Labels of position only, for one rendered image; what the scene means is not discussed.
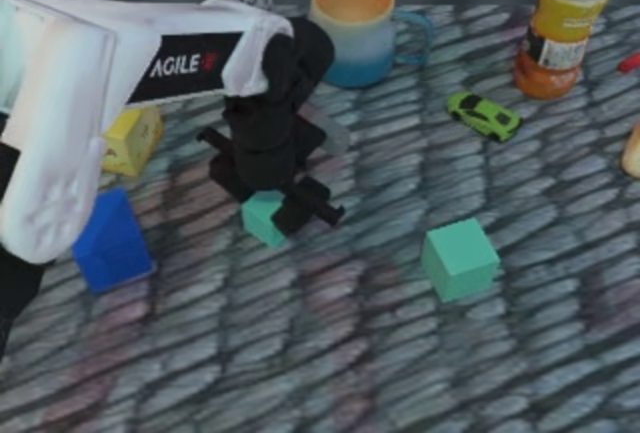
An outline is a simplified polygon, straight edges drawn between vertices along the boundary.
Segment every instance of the tabletop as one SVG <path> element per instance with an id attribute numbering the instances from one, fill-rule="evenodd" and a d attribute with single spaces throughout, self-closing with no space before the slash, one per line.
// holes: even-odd
<path id="1" fill-rule="evenodd" d="M 221 99 L 167 108 L 144 174 L 103 178 L 130 192 L 158 271 L 101 296 L 69 256 L 48 272 L 0 373 L 0 432 L 637 433 L 640 183 L 619 162 L 640 89 L 616 65 L 640 7 L 607 10 L 583 78 L 551 102 L 512 83 L 531 8 L 410 9 L 436 25 L 428 68 L 314 95 L 352 135 L 314 160 L 348 210 L 335 229 L 259 244 L 194 138 L 222 124 Z M 517 111 L 518 135 L 451 121 L 462 88 Z M 502 266 L 442 304 L 422 241 L 469 217 Z"/>

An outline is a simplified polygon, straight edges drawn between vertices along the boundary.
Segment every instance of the green toy car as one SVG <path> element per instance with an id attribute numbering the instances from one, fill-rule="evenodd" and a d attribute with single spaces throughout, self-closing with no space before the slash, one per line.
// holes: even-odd
<path id="1" fill-rule="evenodd" d="M 522 118 L 470 91 L 461 91 L 447 100 L 447 110 L 478 133 L 498 142 L 507 141 L 522 125 Z"/>

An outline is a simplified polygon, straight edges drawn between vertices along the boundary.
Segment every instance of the yellow box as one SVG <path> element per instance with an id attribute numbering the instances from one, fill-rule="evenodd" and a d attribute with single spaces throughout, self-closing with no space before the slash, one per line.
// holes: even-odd
<path id="1" fill-rule="evenodd" d="M 124 110 L 104 135 L 107 150 L 102 169 L 127 176 L 140 175 L 163 129 L 160 109 L 155 106 Z"/>

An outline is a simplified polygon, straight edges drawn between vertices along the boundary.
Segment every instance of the orange bottle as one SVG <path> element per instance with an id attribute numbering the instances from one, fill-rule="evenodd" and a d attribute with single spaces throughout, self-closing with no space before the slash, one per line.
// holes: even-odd
<path id="1" fill-rule="evenodd" d="M 593 23 L 608 0 L 538 0 L 514 65 L 517 87 L 527 96 L 559 98 L 580 74 Z"/>

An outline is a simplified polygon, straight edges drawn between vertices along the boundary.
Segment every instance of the blue and orange mug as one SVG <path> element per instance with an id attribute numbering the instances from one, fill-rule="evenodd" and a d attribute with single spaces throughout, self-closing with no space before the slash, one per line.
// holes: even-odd
<path id="1" fill-rule="evenodd" d="M 309 19 L 335 46 L 335 59 L 324 81 L 342 88 L 361 88 L 383 80 L 394 63 L 426 65 L 433 24 L 425 15 L 395 9 L 395 0 L 311 0 Z M 396 54 L 393 20 L 424 29 L 424 48 L 411 55 Z"/>

